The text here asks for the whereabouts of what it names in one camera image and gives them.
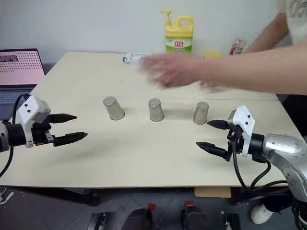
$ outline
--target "stainless steel cup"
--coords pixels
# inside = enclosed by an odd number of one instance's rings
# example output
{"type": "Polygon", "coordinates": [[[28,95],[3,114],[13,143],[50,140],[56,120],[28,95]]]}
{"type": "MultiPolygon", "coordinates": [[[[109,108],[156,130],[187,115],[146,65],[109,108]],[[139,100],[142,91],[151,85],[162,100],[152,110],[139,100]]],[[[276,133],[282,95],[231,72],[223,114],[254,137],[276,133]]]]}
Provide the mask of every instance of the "stainless steel cup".
{"type": "Polygon", "coordinates": [[[206,102],[199,102],[197,104],[193,121],[198,125],[203,125],[207,122],[209,105],[206,102]]]}
{"type": "Polygon", "coordinates": [[[154,122],[162,121],[164,114],[161,107],[161,102],[159,99],[151,99],[148,102],[149,106],[149,117],[154,122]]]}
{"type": "Polygon", "coordinates": [[[120,120],[125,116],[124,110],[120,107],[115,97],[106,97],[104,105],[112,120],[120,120]]]}

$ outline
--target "white shirt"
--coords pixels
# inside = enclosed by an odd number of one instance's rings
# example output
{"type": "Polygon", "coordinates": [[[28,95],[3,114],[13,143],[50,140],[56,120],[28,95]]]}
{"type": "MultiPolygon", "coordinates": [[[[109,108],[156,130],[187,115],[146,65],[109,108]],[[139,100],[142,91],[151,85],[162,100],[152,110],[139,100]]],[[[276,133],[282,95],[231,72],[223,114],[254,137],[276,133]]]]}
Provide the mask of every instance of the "white shirt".
{"type": "Polygon", "coordinates": [[[307,0],[278,0],[278,12],[287,14],[294,44],[307,40],[307,0]]]}

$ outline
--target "dish soap bottle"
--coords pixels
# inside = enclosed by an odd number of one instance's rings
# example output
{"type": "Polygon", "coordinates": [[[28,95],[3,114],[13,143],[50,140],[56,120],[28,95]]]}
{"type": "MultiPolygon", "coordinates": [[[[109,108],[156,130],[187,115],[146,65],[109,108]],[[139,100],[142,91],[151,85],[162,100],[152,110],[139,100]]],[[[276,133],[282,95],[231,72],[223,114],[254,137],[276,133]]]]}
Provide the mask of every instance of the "dish soap bottle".
{"type": "Polygon", "coordinates": [[[165,21],[165,46],[167,53],[187,53],[192,52],[192,39],[194,30],[194,19],[191,16],[179,16],[172,24],[170,10],[161,11],[167,14],[165,21]]]}

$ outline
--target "laptop keyboard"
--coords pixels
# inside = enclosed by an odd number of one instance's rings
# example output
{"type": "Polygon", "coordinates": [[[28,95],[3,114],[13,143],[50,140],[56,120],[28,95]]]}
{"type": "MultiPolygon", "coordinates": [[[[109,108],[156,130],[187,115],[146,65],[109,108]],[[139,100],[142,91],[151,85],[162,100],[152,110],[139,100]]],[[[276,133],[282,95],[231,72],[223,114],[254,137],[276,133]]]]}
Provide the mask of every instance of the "laptop keyboard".
{"type": "Polygon", "coordinates": [[[14,104],[17,97],[27,92],[0,92],[0,104],[14,104]]]}

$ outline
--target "green label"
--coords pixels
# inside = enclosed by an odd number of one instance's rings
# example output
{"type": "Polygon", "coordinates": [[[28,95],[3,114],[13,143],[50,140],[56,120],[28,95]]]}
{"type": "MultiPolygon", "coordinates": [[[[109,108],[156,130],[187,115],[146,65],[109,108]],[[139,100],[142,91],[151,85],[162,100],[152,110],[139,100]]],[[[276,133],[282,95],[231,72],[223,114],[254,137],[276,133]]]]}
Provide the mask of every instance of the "green label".
{"type": "Polygon", "coordinates": [[[192,37],[165,37],[167,53],[190,54],[192,52],[192,37]]]}

